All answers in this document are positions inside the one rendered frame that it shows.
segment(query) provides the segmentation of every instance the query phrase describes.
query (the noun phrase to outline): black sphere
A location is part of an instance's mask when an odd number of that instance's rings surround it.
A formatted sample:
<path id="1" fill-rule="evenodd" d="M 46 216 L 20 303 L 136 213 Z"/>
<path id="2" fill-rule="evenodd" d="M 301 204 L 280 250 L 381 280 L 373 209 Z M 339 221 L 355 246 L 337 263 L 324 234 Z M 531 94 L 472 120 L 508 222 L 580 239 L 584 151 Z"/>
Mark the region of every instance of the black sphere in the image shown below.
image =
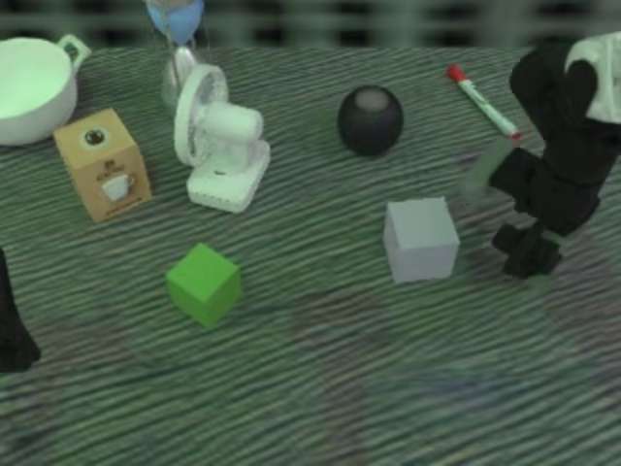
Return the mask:
<path id="1" fill-rule="evenodd" d="M 404 127 L 404 112 L 392 92 L 363 85 L 344 98 L 339 109 L 339 134 L 359 155 L 380 155 L 392 148 Z"/>

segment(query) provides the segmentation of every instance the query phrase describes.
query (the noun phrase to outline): cardboard box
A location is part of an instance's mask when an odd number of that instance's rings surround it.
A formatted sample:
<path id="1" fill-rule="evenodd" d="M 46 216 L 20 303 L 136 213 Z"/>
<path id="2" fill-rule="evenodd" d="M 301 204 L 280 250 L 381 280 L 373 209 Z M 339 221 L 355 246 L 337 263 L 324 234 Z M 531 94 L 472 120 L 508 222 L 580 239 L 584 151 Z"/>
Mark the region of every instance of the cardboard box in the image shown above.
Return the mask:
<path id="1" fill-rule="evenodd" d="M 107 220 L 152 198 L 140 148 L 113 109 L 57 129 L 54 141 L 94 221 Z"/>

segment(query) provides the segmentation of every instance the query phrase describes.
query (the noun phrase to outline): scale base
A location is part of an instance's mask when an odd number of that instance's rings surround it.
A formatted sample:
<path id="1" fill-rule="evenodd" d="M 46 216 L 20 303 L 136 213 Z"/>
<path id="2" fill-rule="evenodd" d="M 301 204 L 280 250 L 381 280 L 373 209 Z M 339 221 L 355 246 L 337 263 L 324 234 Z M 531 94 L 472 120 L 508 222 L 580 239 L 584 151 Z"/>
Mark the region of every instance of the scale base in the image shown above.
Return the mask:
<path id="1" fill-rule="evenodd" d="M 216 173 L 209 161 L 196 167 L 186 184 L 190 201 L 233 214 L 243 212 L 252 202 L 270 164 L 270 147 L 264 141 L 261 145 L 252 164 L 241 173 Z"/>

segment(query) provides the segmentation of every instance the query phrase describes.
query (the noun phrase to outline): kitchen scale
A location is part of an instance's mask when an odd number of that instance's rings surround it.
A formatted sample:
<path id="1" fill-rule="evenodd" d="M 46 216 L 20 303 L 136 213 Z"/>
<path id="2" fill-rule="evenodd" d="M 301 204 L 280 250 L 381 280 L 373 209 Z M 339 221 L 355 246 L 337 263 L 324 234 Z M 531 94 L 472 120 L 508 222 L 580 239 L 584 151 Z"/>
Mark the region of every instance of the kitchen scale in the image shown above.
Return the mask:
<path id="1" fill-rule="evenodd" d="M 235 214 L 244 211 L 270 163 L 262 133 L 259 112 L 229 103 L 222 70 L 196 65 L 175 116 L 175 152 L 181 163 L 193 167 L 186 183 L 190 201 Z"/>

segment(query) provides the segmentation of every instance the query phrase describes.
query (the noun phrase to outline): marker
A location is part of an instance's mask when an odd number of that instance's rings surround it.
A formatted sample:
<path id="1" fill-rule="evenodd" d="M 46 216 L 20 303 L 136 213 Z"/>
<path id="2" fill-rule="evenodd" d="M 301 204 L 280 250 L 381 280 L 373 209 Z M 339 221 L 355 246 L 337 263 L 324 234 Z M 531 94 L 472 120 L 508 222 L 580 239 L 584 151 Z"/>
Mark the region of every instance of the marker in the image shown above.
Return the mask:
<path id="1" fill-rule="evenodd" d="M 459 85 L 459 87 L 468 95 L 476 104 L 476 106 L 501 130 L 501 132 L 510 139 L 518 140 L 522 137 L 517 127 L 509 121 L 503 114 L 496 110 L 485 97 L 483 97 L 474 83 L 468 79 L 461 68 L 455 64 L 450 65 L 446 70 L 446 74 L 451 80 Z"/>

